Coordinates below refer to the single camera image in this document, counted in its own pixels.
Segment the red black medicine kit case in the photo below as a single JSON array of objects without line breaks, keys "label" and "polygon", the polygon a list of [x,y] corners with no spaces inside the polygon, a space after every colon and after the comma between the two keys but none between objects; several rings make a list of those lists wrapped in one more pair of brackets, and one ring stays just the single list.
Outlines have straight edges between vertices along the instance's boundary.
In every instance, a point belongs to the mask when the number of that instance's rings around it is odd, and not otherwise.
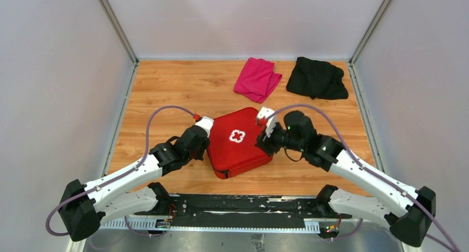
[{"label": "red black medicine kit case", "polygon": [[258,110],[246,107],[214,119],[207,150],[215,175],[235,177],[272,161],[256,146],[262,128],[256,124]]}]

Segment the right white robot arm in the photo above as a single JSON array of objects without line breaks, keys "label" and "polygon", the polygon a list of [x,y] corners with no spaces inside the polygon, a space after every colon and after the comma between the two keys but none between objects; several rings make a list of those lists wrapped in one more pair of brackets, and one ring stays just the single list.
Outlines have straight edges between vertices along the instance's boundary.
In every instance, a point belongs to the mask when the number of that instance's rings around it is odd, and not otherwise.
[{"label": "right white robot arm", "polygon": [[316,210],[322,217],[348,214],[389,229],[406,245],[420,247],[436,214],[436,193],[423,186],[417,189],[396,180],[360,160],[345,142],[316,132],[312,121],[301,111],[284,116],[262,107],[256,116],[262,130],[256,146],[272,156],[280,149],[301,153],[310,165],[339,175],[369,193],[368,197],[351,194],[326,185],[316,196]]}]

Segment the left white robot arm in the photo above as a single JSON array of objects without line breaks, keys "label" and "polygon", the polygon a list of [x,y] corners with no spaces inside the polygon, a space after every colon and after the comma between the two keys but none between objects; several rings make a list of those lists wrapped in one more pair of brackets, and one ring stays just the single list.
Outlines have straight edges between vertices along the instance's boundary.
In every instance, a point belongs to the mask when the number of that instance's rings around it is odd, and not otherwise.
[{"label": "left white robot arm", "polygon": [[[204,117],[181,136],[150,149],[136,162],[103,178],[87,183],[69,182],[62,194],[58,212],[72,241],[90,237],[98,228],[114,219],[137,212],[165,214],[169,200],[161,195],[153,180],[181,169],[191,160],[202,160],[208,148],[213,120]],[[131,190],[145,182],[146,188]]]}]

